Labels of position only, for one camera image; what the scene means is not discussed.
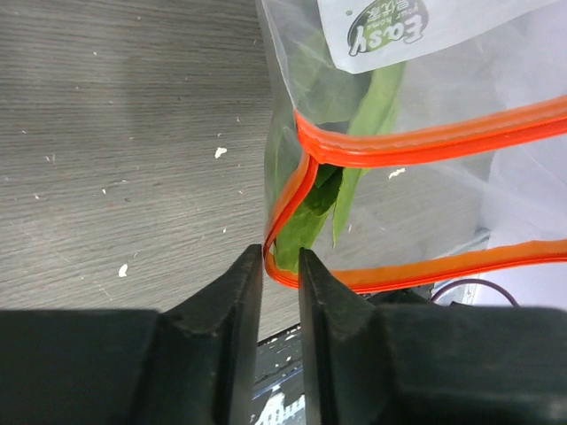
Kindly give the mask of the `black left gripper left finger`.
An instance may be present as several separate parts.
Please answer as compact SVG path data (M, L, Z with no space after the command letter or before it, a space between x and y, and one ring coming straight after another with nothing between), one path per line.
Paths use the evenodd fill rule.
M133 423L249 423L262 288L262 249L251 244L159 316Z

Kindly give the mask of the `clear zip bag orange zipper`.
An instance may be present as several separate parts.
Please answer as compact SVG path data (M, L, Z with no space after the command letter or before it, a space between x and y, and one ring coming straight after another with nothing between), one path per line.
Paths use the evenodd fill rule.
M309 249L358 293L566 261L563 1L259 1L288 56L315 30L352 75L403 64L392 130L295 112L316 164L365 169Z

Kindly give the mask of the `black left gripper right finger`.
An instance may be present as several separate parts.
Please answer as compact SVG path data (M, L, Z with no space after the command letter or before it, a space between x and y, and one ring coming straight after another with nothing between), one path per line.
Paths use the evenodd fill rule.
M394 424L392 357L377 309L299 252L299 309L309 424Z

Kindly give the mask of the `green toy lettuce leaf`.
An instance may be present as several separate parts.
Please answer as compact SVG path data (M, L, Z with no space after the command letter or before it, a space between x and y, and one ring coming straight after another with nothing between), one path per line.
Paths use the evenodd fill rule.
M295 112L309 112L314 124L348 135L381 135L392 130L405 66L397 64L352 75L334 67L322 32L315 30L290 55L266 30L270 79L276 106L265 151L269 220L264 246L268 274L293 284L299 250L311 248L327 220L338 237L365 169L316 164L300 149Z

